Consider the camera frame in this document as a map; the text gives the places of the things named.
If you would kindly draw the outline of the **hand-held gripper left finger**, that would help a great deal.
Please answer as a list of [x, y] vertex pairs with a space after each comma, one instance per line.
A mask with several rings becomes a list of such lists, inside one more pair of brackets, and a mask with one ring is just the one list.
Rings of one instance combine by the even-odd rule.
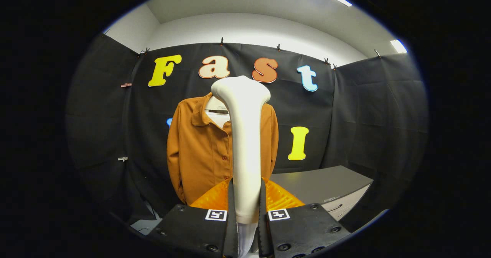
[[234, 179], [226, 189], [227, 209], [176, 205], [148, 234], [167, 258], [236, 258], [238, 227]]

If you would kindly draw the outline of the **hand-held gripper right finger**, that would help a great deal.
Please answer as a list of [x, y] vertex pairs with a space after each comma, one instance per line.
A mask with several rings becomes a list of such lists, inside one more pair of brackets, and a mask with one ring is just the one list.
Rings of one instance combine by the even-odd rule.
[[302, 258], [328, 251], [351, 236], [321, 204], [298, 205], [261, 180], [258, 246], [261, 258]]

